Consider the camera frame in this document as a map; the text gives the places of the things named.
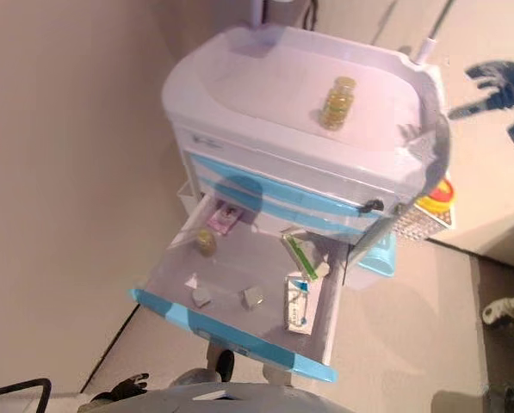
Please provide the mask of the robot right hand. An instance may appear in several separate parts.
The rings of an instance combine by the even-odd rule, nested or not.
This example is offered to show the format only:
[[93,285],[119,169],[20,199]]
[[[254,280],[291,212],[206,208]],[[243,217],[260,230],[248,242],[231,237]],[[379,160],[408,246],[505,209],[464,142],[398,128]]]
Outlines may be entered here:
[[[477,114],[514,108],[514,62],[491,60],[472,65],[465,70],[466,76],[478,81],[478,89],[491,89],[486,98],[470,102],[448,111],[449,120],[465,119]],[[507,128],[514,144],[514,124]]]

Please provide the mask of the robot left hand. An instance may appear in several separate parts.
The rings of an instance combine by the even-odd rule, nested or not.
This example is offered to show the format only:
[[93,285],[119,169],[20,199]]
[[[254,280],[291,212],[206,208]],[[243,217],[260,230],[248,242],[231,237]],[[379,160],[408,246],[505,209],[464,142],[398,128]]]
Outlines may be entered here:
[[109,392],[110,398],[113,401],[120,401],[147,393],[146,387],[149,377],[149,373],[140,373],[122,380]]

